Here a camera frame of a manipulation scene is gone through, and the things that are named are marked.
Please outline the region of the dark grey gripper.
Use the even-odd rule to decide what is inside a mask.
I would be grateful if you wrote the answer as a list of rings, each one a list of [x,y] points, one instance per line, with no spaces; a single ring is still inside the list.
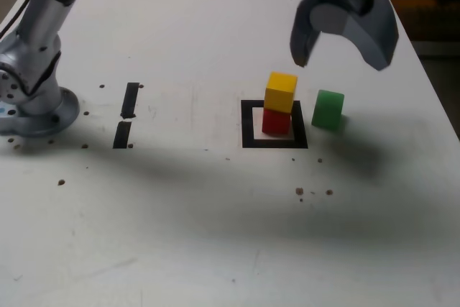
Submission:
[[[368,65],[381,71],[391,64],[399,32],[390,0],[302,0],[290,36],[294,63],[304,68],[319,34],[342,29]]]

